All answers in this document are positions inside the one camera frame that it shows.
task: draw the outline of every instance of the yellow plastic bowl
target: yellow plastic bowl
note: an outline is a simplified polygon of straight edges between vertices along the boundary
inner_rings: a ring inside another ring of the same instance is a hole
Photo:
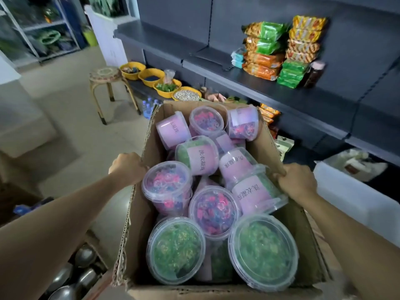
[[[145,79],[150,76],[158,77],[158,80],[155,81],[146,81]],[[165,73],[162,70],[158,70],[157,68],[146,68],[139,73],[139,79],[142,80],[144,85],[153,88],[154,84],[156,84],[161,78],[164,78]]]
[[[201,98],[201,92],[198,91],[198,90],[196,90],[196,89],[194,89],[193,87],[182,86],[181,88],[178,88],[178,89],[174,92],[174,94],[177,93],[177,92],[180,91],[180,90],[191,90],[192,92],[195,92],[196,94],[199,95],[199,100],[200,100],[200,98]],[[172,98],[173,98],[175,101],[180,101],[180,100],[176,99],[176,98],[174,97],[174,95],[172,95]]]
[[[127,74],[126,72],[123,71],[123,69],[126,67],[129,67],[129,68],[136,67],[139,71],[135,74]],[[146,69],[146,65],[144,65],[140,62],[128,62],[127,64],[124,64],[120,67],[120,71],[123,74],[123,77],[126,79],[129,79],[129,80],[137,80],[139,73],[145,69]]]
[[[179,90],[179,88],[182,86],[182,82],[181,82],[181,81],[179,81],[179,80],[177,80],[177,79],[173,79],[172,81],[173,81],[173,83],[177,86],[177,88],[176,88],[174,91],[165,92],[165,91],[158,90],[156,86],[157,86],[157,84],[161,83],[162,80],[158,80],[158,81],[153,85],[153,88],[154,88],[155,90],[157,90],[157,93],[158,93],[160,96],[162,96],[162,97],[164,97],[164,98],[172,98],[172,96],[173,96],[172,94],[173,94],[174,92],[176,92],[177,90]]]

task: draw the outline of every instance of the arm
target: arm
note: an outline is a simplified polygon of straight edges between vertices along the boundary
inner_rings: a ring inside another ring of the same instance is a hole
[[[109,199],[145,173],[136,153],[120,154],[108,176],[2,227],[1,298],[38,299]]]
[[[400,299],[400,248],[320,197],[308,166],[284,167],[279,185],[313,217],[363,299]]]

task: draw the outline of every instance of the forearm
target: forearm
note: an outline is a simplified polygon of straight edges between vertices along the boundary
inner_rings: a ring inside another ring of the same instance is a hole
[[[1,228],[2,299],[38,299],[101,209],[124,186],[112,173]],[[16,288],[21,283],[23,288]]]
[[[301,204],[314,218],[344,272],[368,299],[400,299],[400,249],[315,194]]]

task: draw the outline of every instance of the hand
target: hand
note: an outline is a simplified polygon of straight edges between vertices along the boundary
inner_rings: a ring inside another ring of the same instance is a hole
[[[119,154],[108,170],[108,174],[117,176],[117,181],[123,188],[135,185],[142,181],[148,171],[148,166],[143,166],[137,153]]]
[[[317,181],[310,168],[297,163],[284,164],[286,175],[274,174],[280,188],[303,206],[304,200],[317,193]]]

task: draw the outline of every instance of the person's right arm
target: person's right arm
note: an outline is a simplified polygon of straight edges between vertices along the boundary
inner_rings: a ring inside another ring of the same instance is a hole
[[[400,248],[320,197],[308,166],[284,168],[279,186],[313,217],[363,299],[399,300]]]

